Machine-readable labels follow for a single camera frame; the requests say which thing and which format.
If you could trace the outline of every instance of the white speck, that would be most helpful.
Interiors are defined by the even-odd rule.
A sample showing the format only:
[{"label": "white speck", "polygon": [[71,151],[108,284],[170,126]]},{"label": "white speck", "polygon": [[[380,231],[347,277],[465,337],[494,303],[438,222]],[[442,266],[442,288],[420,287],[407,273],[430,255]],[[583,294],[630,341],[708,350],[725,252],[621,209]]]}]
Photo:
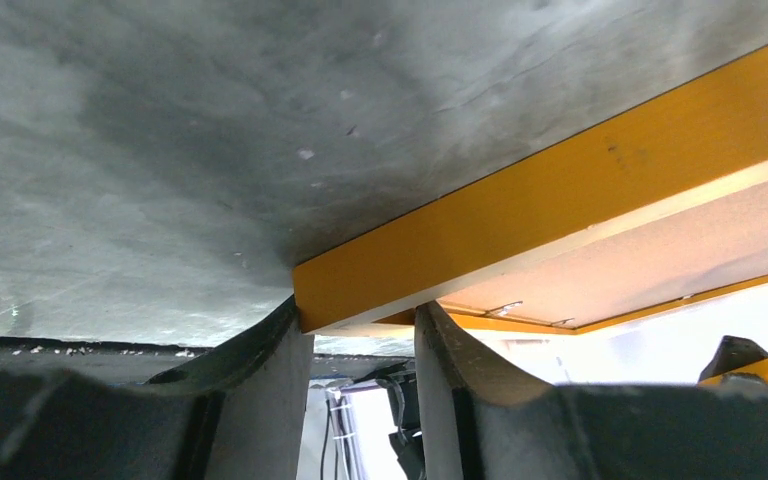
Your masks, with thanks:
[{"label": "white speck", "polygon": [[378,32],[375,34],[374,37],[372,37],[372,46],[373,47],[380,47],[381,45],[384,45],[384,41],[386,40],[384,32]]},{"label": "white speck", "polygon": [[300,148],[296,150],[296,155],[298,155],[302,160],[310,160],[316,154],[313,153],[313,150],[309,148]]}]

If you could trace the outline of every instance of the gray surface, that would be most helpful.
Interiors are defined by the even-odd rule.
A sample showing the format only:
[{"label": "gray surface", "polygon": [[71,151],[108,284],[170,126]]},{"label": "gray surface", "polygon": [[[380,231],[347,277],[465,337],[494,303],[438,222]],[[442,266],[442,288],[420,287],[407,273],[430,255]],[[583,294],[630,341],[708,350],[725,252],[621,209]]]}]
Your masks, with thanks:
[{"label": "gray surface", "polygon": [[217,344],[299,261],[766,43],[768,0],[2,0],[0,335]]}]

